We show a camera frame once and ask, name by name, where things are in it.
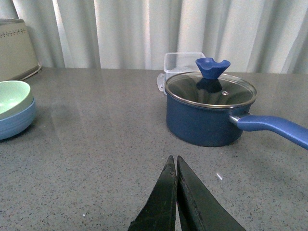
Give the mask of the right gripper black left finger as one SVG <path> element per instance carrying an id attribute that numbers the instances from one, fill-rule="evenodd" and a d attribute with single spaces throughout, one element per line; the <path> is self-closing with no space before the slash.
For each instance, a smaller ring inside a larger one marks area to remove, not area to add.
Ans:
<path id="1" fill-rule="evenodd" d="M 145 206 L 128 229 L 173 231 L 176 220 L 177 184 L 174 158 L 169 156 Z"/>

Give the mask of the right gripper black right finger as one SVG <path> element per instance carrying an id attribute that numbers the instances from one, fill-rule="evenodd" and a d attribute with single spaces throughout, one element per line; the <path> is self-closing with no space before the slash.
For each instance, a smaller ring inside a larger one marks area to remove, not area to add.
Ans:
<path id="1" fill-rule="evenodd" d="M 244 231 L 181 156 L 177 158 L 177 202 L 183 231 Z"/>

